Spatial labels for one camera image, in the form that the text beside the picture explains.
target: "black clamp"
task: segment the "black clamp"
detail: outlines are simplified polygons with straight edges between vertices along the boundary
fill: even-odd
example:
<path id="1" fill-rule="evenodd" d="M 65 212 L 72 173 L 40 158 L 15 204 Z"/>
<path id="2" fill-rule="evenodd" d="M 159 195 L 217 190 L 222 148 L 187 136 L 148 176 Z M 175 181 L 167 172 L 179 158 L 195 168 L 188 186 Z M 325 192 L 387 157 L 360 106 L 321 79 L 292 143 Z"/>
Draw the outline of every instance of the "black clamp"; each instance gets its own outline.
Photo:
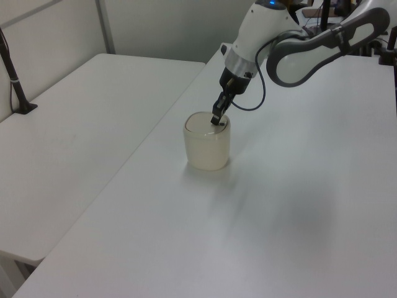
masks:
<path id="1" fill-rule="evenodd" d="M 337 46 L 341 50 L 342 56 L 346 56 L 348 53 L 352 51 L 349 39 L 347 39 L 345 28 L 341 24 L 335 25 L 335 27 L 330 28 Z"/>

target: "white tabletop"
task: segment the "white tabletop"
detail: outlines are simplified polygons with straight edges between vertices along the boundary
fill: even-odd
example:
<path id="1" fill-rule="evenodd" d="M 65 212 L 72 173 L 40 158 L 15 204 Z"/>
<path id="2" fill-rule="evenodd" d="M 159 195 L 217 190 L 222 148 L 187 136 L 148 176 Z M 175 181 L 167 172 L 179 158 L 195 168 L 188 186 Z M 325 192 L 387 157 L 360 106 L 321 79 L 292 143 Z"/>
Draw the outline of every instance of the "white tabletop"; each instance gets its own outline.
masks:
<path id="1" fill-rule="evenodd" d="M 395 298 L 393 69 L 347 56 L 296 88 L 266 76 L 260 110 L 228 111 L 227 167 L 199 171 L 182 126 L 222 70 L 217 52 L 15 298 Z"/>
<path id="2" fill-rule="evenodd" d="M 97 55 L 0 124 L 0 254 L 37 264 L 203 68 Z"/>

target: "cup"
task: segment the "cup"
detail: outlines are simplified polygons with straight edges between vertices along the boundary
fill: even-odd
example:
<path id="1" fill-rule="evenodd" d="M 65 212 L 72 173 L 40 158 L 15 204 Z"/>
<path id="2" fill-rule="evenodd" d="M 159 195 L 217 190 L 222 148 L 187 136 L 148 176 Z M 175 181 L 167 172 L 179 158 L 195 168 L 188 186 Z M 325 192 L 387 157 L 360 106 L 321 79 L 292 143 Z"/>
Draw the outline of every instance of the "cup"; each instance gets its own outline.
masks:
<path id="1" fill-rule="evenodd" d="M 205 171 L 222 169 L 229 159 L 230 119 L 224 115 L 213 125 L 211 118 L 211 112 L 194 113 L 184 125 L 187 161 Z"/>

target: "black cable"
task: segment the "black cable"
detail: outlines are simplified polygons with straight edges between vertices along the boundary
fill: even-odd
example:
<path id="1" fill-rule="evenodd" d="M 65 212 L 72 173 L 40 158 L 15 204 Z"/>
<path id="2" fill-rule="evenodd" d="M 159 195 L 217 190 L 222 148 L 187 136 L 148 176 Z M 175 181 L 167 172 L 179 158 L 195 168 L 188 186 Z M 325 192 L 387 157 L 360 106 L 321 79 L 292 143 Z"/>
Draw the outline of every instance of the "black cable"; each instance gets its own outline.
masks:
<path id="1" fill-rule="evenodd" d="M 264 103 L 264 101 L 265 101 L 265 97 L 266 97 L 266 85 L 265 85 L 265 79 L 263 78 L 263 74 L 262 74 L 262 71 L 261 71 L 261 67 L 259 66 L 259 63 L 258 63 L 258 56 L 259 56 L 260 52 L 261 52 L 265 47 L 267 47 L 270 43 L 272 43 L 272 42 L 275 41 L 276 39 L 277 39 L 277 37 L 275 37 L 275 38 L 269 40 L 267 43 L 265 43 L 265 44 L 258 50 L 258 52 L 256 52 L 256 55 L 255 55 L 255 65 L 256 65 L 256 68 L 257 68 L 257 70 L 258 70 L 259 76 L 261 77 L 262 86 L 263 86 L 263 97 L 262 97 L 261 102 L 260 102 L 256 107 L 253 107 L 253 108 L 251 108 L 251 109 L 247 109 L 247 108 L 245 108 L 245 107 L 240 107 L 239 105 L 235 104 L 234 101 L 231 101 L 232 105 L 234 105 L 234 106 L 237 107 L 238 109 L 243 110 L 243 111 L 251 112 L 251 111 L 254 111 L 254 110 L 258 110 L 258 108 L 260 108 L 260 107 L 263 105 L 263 103 Z"/>
<path id="2" fill-rule="evenodd" d="M 317 10 L 316 10 L 316 12 L 313 14 L 313 16 L 311 16 L 311 17 L 308 19 L 308 21 L 306 22 L 306 24 L 304 25 L 304 27 L 306 27 L 306 25 L 309 23 L 309 21 L 310 21 L 313 17 L 315 17 L 316 15 L 317 15 L 317 21 L 318 21 L 318 17 L 319 17 L 319 15 L 320 15 L 319 11 L 320 11 L 320 9 L 322 8 L 323 4 L 324 4 L 324 1 L 323 1 L 323 3 L 321 3 L 320 7 L 317 8 Z"/>
<path id="3" fill-rule="evenodd" d="M 379 40 L 381 40 L 382 42 L 388 43 L 386 40 L 384 40 L 384 39 L 382 39 L 382 38 L 379 38 L 379 37 L 377 37 L 377 38 L 375 38 L 375 39 L 379 39 Z"/>
<path id="4" fill-rule="evenodd" d="M 319 19 L 319 18 L 320 18 L 320 13 L 318 12 L 318 15 L 317 15 L 317 24 L 316 24 L 316 34 L 318 33 L 318 19 Z"/>

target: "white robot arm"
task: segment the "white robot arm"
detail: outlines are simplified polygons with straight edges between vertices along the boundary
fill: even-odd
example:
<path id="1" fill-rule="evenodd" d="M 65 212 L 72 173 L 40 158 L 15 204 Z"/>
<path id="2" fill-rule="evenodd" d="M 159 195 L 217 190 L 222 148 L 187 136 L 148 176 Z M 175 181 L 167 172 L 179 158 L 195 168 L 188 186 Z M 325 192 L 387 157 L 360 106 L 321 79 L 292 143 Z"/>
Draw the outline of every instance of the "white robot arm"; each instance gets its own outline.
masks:
<path id="1" fill-rule="evenodd" d="M 213 105 L 212 123 L 218 125 L 235 95 L 245 92 L 265 57 L 272 81 L 284 87 L 298 86 L 325 64 L 382 34 L 391 17 L 397 22 L 393 14 L 397 14 L 397 0 L 363 0 L 346 20 L 309 39 L 283 4 L 257 0 L 227 52 L 220 78 L 223 92 Z"/>

